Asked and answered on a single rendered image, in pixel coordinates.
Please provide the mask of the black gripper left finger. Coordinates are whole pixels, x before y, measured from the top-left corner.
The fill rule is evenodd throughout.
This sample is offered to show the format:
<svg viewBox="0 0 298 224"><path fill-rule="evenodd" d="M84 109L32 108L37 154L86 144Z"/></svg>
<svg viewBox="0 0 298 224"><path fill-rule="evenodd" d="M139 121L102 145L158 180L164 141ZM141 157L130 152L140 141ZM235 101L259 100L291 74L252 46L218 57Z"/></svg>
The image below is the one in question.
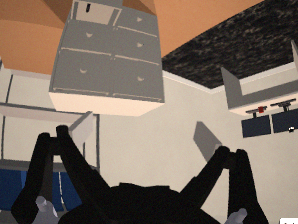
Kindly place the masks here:
<svg viewBox="0 0 298 224"><path fill-rule="evenodd" d="M52 204L54 156L60 156L82 203L90 199L106 224L130 223L128 203L92 170L79 151L92 131L93 111L87 111L70 127L57 126L57 137L47 132L38 135L25 186L11 207L18 224L58 224L60 218Z"/></svg>

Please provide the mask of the grey small chest of drawers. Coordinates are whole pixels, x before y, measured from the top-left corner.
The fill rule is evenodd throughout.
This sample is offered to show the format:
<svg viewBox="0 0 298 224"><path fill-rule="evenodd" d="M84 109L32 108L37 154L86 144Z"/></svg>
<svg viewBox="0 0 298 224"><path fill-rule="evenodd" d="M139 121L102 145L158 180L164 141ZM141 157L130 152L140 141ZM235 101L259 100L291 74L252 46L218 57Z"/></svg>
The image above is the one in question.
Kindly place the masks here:
<svg viewBox="0 0 298 224"><path fill-rule="evenodd" d="M122 7L125 7L125 6L122 6ZM125 7L125 8L129 8L129 7ZM129 9L132 9L132 8L129 8ZM161 47L160 47L160 37L159 37L159 27L158 27L157 16L143 12L143 11L139 11L136 9L132 9L132 10L136 10L136 11L139 11L139 12L142 12L145 14L149 14L149 15L152 15L155 17L157 37L154 37L154 36L136 32L133 30L117 27L118 19L114 26L101 24L101 23L95 23L95 22L89 22L89 21L71 19L71 10L72 10L72 6L71 6L70 12L68 14L68 17L67 17L67 20L66 20L61 38L60 38L60 42L58 45L58 49L57 49L57 53L56 53L56 57L55 57L54 65L53 65L51 80L50 80L49 92L48 92L51 97L51 100L54 104L56 111L81 112L81 113L86 113L87 111L93 111L93 113L95 113L95 114L140 116L150 110L153 110L153 109L165 104L162 58L161 58ZM96 54L96 53L89 53L89 52L82 52L82 51L61 49L63 39L65 36L65 31L67 29L69 20L113 27L114 32L113 32L111 56L103 55L103 54ZM136 60L131 60L131 59L126 59L126 58L121 58L121 57L115 57L115 43L116 43L117 29L127 30L127 31L131 31L131 32L135 32L135 33L139 33L142 35L156 38L158 41L159 65L136 61ZM53 90L53 82L54 82L54 78L55 78L57 62L59 59L60 51L82 53L82 54L89 54L89 55L96 55L96 56L103 56L103 57L111 58L109 94L103 95L103 94ZM127 60L127 61L132 61L132 62L137 62L137 63L160 67L162 99L158 101L158 100L150 100L150 99L113 96L113 74L114 74L114 60L115 59Z"/></svg>

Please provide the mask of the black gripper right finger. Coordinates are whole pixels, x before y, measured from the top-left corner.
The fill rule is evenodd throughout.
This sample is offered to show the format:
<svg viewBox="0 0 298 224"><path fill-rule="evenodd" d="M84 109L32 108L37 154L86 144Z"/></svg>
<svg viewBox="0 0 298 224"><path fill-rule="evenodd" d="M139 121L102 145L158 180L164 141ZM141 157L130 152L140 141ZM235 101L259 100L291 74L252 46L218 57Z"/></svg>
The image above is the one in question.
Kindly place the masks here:
<svg viewBox="0 0 298 224"><path fill-rule="evenodd" d="M224 224L269 224L257 200L247 152L243 149L230 152L202 121L196 123L193 140L207 164L163 207L159 223L185 224L197 206L202 207L223 169L229 169L228 213Z"/></svg>

